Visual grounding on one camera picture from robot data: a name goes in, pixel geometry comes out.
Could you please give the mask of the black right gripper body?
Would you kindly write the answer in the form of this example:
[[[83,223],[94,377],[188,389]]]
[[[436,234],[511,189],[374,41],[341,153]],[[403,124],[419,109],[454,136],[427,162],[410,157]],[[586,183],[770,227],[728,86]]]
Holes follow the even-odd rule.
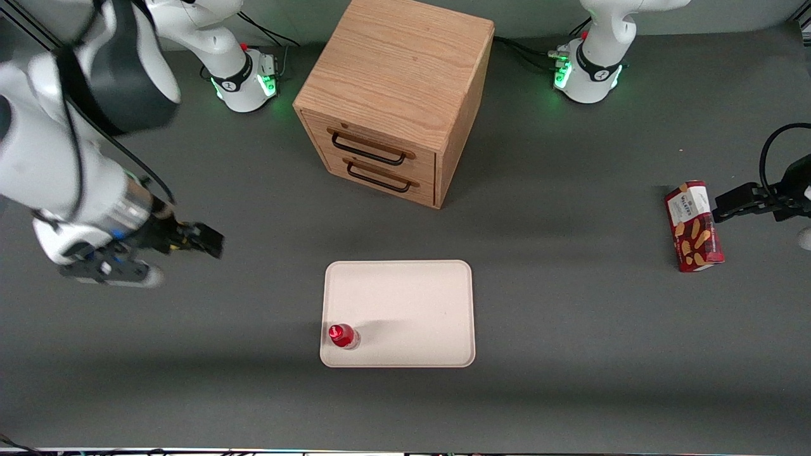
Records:
[[[129,246],[168,256],[172,251],[190,248],[187,234],[173,211],[153,212],[139,230],[130,234]]]

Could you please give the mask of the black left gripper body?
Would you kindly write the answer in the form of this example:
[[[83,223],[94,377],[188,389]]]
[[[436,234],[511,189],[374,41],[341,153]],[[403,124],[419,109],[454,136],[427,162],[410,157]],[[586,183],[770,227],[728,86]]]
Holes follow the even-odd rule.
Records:
[[[770,185],[776,202],[773,217],[776,222],[793,217],[810,217],[810,199],[806,196],[810,186],[810,155],[789,165],[782,179]]]

